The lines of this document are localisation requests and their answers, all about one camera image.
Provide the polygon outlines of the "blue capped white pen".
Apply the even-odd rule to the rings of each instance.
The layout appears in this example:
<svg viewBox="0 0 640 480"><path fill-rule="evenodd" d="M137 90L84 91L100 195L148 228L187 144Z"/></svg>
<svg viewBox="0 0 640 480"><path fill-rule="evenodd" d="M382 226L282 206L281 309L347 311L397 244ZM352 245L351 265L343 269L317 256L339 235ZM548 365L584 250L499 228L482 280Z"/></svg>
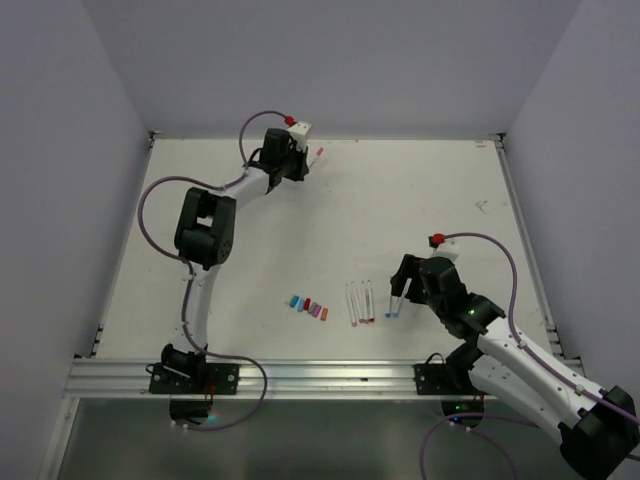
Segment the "blue capped white pen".
<svg viewBox="0 0 640 480"><path fill-rule="evenodd" d="M397 318L399 316L399 314L401 312L401 308L402 308L403 302L404 302L404 294L400 294L396 299L396 303L395 303L394 309L392 311L392 316L394 318Z"/></svg>

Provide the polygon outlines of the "pink capped white pen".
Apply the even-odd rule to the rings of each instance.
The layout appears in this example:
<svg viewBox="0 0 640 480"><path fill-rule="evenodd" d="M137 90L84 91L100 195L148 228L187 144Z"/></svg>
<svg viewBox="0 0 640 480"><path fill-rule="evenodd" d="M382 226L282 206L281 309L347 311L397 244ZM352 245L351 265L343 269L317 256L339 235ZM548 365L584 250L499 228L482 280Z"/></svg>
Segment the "pink capped white pen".
<svg viewBox="0 0 640 480"><path fill-rule="evenodd" d="M313 155L313 157L311 158L311 160L307 163L307 166L308 166L309 168L312 168L312 167L313 167L313 165L319 161L319 159L322 157L322 155L324 154L324 152L325 152L325 148L324 148L324 147L320 147L320 148L315 152L315 154Z"/></svg>

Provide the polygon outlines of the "red capped white pen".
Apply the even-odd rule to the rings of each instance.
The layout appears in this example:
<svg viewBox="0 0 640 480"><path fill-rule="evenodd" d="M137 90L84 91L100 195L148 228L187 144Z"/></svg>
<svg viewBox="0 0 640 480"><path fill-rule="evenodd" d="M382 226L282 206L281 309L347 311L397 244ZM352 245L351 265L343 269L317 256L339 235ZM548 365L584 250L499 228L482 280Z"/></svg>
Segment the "red capped white pen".
<svg viewBox="0 0 640 480"><path fill-rule="evenodd" d="M366 322L373 323L375 321L375 313L374 313L374 302L373 302L371 281L367 280L366 282L364 282L363 288L364 288Z"/></svg>

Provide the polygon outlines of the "orange white pen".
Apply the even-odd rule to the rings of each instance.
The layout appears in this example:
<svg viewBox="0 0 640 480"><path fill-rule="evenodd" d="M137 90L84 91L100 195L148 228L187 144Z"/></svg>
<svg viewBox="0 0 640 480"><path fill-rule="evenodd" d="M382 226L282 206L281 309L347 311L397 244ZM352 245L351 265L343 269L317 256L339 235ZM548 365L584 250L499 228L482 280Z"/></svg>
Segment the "orange white pen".
<svg viewBox="0 0 640 480"><path fill-rule="evenodd" d="M347 310L349 314L350 324L352 327L356 327L358 325L358 318L354 310L352 292L349 284L345 285L345 297L347 302Z"/></svg>

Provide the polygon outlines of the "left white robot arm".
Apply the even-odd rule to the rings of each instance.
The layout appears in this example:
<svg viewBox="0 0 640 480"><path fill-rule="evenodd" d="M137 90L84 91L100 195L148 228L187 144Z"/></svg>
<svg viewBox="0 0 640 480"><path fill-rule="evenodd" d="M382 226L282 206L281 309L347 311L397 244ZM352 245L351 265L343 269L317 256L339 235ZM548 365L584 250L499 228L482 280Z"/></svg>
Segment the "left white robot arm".
<svg viewBox="0 0 640 480"><path fill-rule="evenodd" d="M282 180L304 179L311 130L308 122L268 129L258 158L248 162L239 181L220 193L212 187L193 187L185 195L174 246L178 257L188 262L187 291L178 336L161 353L161 363L173 370L173 381L185 392L197 392L207 383L202 351L207 347L211 296L221 265L232 252L236 214Z"/></svg>

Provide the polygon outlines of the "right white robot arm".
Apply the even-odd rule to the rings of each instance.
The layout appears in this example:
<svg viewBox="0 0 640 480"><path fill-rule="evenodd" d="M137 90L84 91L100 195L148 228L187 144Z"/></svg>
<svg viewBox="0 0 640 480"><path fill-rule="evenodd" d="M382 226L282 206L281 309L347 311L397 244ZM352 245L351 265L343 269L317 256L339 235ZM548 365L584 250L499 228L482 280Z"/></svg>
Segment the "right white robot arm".
<svg viewBox="0 0 640 480"><path fill-rule="evenodd" d="M468 291L443 256L403 257L391 293L428 306L461 345L414 366L416 392L486 393L549 435L584 479L606 479L639 445L632 397L603 389L540 348L490 299Z"/></svg>

